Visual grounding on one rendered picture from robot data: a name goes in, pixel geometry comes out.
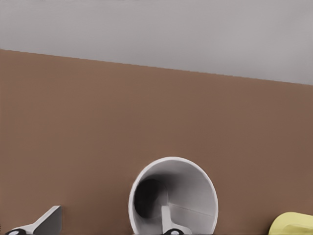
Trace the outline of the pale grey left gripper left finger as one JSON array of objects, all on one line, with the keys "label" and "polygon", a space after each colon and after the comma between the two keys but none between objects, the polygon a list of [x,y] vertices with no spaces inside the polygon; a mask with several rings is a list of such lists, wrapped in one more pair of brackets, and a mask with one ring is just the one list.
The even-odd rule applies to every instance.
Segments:
[{"label": "pale grey left gripper left finger", "polygon": [[60,235],[62,230],[62,206],[52,206],[34,223],[16,227],[5,235]]}]

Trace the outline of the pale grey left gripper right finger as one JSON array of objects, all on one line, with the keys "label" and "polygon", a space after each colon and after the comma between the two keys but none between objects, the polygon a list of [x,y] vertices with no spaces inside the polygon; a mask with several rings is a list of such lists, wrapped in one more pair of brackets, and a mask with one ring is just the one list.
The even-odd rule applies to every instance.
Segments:
[{"label": "pale grey left gripper right finger", "polygon": [[161,206],[162,233],[164,235],[191,235],[191,230],[174,223],[171,219],[169,206]]}]

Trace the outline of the white IKEA cup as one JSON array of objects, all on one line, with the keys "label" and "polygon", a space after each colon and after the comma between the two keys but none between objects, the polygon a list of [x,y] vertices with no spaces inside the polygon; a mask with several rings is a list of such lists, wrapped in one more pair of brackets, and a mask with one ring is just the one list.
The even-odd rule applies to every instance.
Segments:
[{"label": "white IKEA cup", "polygon": [[171,219],[191,235],[212,235],[219,206],[206,172],[181,157],[164,157],[148,164],[135,179],[128,202],[135,235],[164,235],[161,206],[169,206]]}]

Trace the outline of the yellow tray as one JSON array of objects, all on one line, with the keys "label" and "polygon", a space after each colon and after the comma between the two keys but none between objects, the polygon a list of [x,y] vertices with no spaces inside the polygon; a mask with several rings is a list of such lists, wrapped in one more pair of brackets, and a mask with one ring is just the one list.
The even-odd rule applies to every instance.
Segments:
[{"label": "yellow tray", "polygon": [[274,219],[268,235],[313,235],[313,215],[285,212]]}]

